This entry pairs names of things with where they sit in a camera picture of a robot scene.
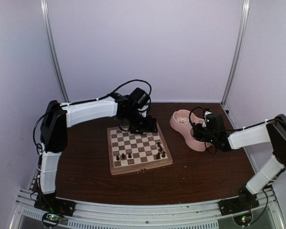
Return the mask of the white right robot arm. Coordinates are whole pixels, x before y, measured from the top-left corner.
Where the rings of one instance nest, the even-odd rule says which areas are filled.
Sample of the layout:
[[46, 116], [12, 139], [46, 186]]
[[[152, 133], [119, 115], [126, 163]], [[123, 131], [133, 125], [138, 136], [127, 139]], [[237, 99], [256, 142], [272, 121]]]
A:
[[246, 183], [242, 195], [235, 199], [238, 210], [246, 210], [257, 194], [286, 169], [286, 116], [279, 114], [273, 119], [236, 130], [228, 130], [220, 114], [204, 115], [202, 123], [190, 121], [193, 137], [211, 143], [223, 152], [247, 146], [271, 143], [272, 155], [262, 168]]

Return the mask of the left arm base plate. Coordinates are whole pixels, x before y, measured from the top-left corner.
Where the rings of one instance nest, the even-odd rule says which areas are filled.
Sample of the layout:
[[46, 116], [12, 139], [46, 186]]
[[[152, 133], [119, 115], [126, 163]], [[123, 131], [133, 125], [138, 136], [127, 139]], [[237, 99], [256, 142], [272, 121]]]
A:
[[76, 203], [70, 200], [59, 198], [47, 198], [46, 196], [38, 195], [35, 200], [34, 207], [47, 212], [53, 212], [63, 216], [72, 217]]

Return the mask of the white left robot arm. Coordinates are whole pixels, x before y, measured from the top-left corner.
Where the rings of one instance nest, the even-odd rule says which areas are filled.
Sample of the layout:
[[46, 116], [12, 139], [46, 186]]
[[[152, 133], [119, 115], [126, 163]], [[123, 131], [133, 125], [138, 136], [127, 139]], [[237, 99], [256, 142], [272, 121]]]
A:
[[56, 191], [58, 162], [68, 144], [68, 128], [87, 121], [116, 116], [129, 123], [127, 131], [132, 134], [156, 133], [156, 118], [148, 114], [149, 101], [150, 96], [144, 90], [135, 88], [130, 95], [114, 92], [104, 98], [84, 102], [49, 102], [42, 118], [41, 142], [38, 144], [41, 155], [39, 187], [43, 193], [41, 205], [49, 212], [59, 208], [58, 199], [51, 194]]

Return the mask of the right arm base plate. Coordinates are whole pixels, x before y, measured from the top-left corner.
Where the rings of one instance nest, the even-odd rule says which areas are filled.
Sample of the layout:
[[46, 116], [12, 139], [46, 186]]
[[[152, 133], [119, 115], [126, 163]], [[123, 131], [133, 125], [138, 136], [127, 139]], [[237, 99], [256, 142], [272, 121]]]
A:
[[243, 211], [247, 211], [251, 208], [256, 208], [259, 206], [258, 200], [252, 200], [249, 202], [242, 202], [240, 197], [235, 197], [231, 199], [222, 199], [218, 202], [219, 210], [222, 216], [235, 214]]

